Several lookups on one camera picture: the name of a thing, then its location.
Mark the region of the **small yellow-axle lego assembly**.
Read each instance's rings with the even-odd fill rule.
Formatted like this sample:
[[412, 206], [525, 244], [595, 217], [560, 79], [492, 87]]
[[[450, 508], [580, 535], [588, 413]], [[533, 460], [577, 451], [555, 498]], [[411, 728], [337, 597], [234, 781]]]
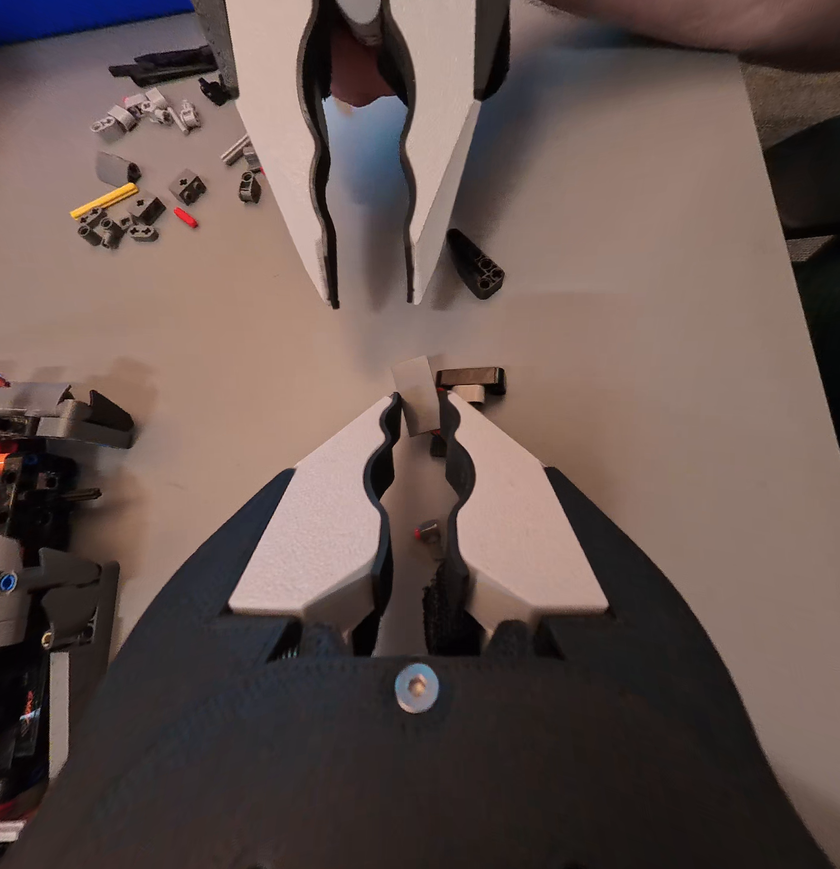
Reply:
[[508, 391], [504, 368], [498, 366], [448, 368], [436, 373], [437, 427], [432, 429], [430, 456], [444, 459], [448, 447], [470, 450], [489, 428], [482, 410], [490, 397], [501, 399]]

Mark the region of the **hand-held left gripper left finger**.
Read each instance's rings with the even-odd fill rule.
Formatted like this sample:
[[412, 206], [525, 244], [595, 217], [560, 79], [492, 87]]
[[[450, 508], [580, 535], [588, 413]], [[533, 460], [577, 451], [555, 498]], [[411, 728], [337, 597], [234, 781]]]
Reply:
[[391, 598], [391, 529], [402, 397], [378, 400], [297, 462], [228, 605], [233, 614], [325, 624], [376, 643]]

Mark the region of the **black curved lego beam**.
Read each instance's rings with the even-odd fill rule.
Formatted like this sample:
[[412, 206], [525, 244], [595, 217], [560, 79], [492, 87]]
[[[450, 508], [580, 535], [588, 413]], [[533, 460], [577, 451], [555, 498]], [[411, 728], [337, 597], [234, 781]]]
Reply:
[[446, 243], [458, 277], [475, 298], [486, 301], [501, 289], [504, 270], [465, 233], [449, 229]]

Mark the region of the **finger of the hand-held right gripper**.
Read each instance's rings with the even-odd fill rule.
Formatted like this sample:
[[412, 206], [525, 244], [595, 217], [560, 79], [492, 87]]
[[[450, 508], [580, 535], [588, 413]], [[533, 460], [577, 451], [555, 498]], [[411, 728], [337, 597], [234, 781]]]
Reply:
[[491, 2], [395, 1], [391, 33], [405, 62], [409, 117], [401, 158], [410, 303], [433, 277], [491, 71]]
[[330, 153], [324, 112], [332, 6], [228, 1], [239, 113], [285, 226], [318, 295], [339, 308], [337, 236], [326, 202]]

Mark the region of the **blue plastic bin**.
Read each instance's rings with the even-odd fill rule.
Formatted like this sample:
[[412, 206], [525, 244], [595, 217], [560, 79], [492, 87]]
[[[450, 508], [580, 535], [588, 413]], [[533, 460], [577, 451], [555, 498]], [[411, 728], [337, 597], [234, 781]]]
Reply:
[[191, 1], [0, 1], [0, 46], [193, 11]]

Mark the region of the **pile of lego pieces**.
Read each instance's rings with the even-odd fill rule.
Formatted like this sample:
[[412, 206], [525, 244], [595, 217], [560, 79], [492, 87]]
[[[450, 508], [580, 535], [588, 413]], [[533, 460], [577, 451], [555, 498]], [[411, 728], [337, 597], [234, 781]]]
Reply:
[[[162, 89], [167, 83], [194, 78], [202, 96], [216, 107], [223, 107], [235, 95], [208, 45], [146, 53], [129, 63], [112, 64], [108, 71], [114, 78], [128, 79], [136, 89], [90, 125], [91, 133], [103, 145], [119, 143], [143, 123], [174, 129], [182, 136], [199, 131], [203, 123], [197, 105], [184, 96], [175, 100], [168, 97]], [[94, 169], [96, 178], [110, 191], [70, 212], [78, 237], [110, 250], [118, 248], [124, 238], [140, 244], [156, 241], [156, 225], [167, 206], [160, 196], [140, 188], [143, 171], [138, 163], [100, 150]]]

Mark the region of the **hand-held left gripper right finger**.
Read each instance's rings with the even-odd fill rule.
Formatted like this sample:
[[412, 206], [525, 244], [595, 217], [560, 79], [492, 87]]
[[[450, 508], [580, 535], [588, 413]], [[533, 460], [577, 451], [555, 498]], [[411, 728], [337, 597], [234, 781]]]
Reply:
[[447, 579], [457, 610], [487, 635], [506, 622], [605, 614], [609, 601], [548, 468], [455, 392], [440, 392], [448, 518]]

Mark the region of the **person's right forearm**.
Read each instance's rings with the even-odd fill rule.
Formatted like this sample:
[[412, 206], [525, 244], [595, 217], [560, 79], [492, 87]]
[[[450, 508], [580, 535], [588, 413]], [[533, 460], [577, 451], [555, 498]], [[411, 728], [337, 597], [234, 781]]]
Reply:
[[840, 71], [840, 1], [548, 1], [682, 47], [794, 71]]

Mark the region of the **person's right hand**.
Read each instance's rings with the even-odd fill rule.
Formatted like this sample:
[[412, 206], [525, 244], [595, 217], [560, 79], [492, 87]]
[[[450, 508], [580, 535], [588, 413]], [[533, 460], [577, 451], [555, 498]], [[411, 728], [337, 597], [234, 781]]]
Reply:
[[361, 108], [394, 92], [378, 68], [380, 49], [356, 38], [349, 29], [330, 34], [330, 92], [342, 103]]

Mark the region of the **grey plate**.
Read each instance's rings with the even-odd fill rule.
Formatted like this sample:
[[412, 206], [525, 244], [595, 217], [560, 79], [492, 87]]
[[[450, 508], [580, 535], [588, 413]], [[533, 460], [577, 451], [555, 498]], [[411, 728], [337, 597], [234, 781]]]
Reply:
[[396, 392], [403, 402], [409, 437], [432, 433], [440, 426], [435, 378], [427, 356], [421, 355], [391, 367]]

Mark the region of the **partly built lego model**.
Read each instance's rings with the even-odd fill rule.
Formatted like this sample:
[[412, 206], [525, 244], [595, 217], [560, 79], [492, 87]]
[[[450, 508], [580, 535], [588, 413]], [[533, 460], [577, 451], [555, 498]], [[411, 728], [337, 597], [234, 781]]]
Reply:
[[77, 507], [101, 491], [51, 442], [129, 449], [134, 421], [92, 390], [0, 375], [0, 861], [67, 762], [110, 659], [119, 564], [70, 551]]

